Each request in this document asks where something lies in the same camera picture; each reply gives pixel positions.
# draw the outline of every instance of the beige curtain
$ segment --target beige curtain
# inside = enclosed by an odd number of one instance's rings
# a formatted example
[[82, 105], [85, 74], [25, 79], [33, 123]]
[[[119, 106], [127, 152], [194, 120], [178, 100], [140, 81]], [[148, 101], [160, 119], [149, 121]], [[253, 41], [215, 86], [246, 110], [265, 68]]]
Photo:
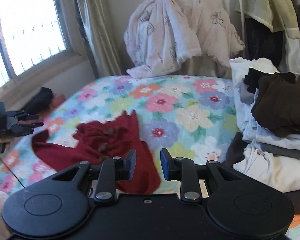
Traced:
[[100, 77], [121, 75], [117, 43], [107, 0], [77, 0]]

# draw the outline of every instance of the purple flower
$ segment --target purple flower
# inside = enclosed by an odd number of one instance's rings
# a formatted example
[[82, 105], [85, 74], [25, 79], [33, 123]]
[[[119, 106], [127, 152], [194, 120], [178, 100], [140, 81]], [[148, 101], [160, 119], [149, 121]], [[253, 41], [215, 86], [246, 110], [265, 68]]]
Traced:
[[124, 95], [127, 91], [132, 89], [132, 84], [129, 82], [120, 82], [114, 85], [110, 90], [114, 95]]
[[73, 108], [67, 109], [64, 112], [62, 119], [64, 121], [68, 121], [68, 120], [78, 116], [82, 111], [84, 111], [84, 106], [82, 104], [78, 104]]
[[217, 110], [225, 108], [226, 104], [230, 103], [230, 100], [225, 93], [221, 93], [218, 91], [207, 91], [201, 93], [201, 98], [199, 99], [199, 102], [203, 106], [210, 106], [212, 109]]
[[141, 127], [140, 135], [148, 144], [151, 151], [159, 147], [170, 148], [178, 140], [179, 128], [175, 123], [162, 118], [152, 119], [151, 123]]

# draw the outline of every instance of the gray garment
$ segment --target gray garment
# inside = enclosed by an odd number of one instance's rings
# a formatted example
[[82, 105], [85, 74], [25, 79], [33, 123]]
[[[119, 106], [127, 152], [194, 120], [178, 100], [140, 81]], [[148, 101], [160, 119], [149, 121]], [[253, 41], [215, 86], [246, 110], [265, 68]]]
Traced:
[[244, 78], [241, 81], [241, 85], [239, 87], [239, 93], [240, 93], [240, 101], [244, 104], [250, 105], [253, 104], [253, 98], [254, 98], [254, 94], [248, 92], [248, 86], [246, 85], [244, 82]]
[[281, 148], [267, 143], [260, 143], [260, 145], [263, 152], [300, 159], [300, 150]]

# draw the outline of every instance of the yellow jacket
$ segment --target yellow jacket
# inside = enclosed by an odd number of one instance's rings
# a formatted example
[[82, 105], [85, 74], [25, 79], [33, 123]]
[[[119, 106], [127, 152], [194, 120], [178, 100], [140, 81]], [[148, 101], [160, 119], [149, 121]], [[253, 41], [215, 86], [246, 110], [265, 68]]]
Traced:
[[297, 16], [291, 0], [242, 0], [242, 7], [244, 14], [264, 24], [272, 32], [285, 30], [289, 38], [300, 39]]

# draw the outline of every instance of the brown garment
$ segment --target brown garment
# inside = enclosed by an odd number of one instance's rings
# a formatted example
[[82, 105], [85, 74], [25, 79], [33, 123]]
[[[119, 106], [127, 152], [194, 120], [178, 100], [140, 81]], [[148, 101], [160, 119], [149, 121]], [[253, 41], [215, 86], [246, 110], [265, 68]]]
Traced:
[[[248, 144], [242, 141], [242, 134], [236, 133], [233, 141], [231, 142], [226, 155], [225, 165], [232, 168], [234, 164], [239, 163], [244, 159], [243, 151]], [[300, 190], [284, 193], [294, 206], [294, 213], [300, 214]]]
[[278, 137], [300, 134], [300, 88], [277, 73], [260, 78], [259, 95], [251, 113], [260, 126]]

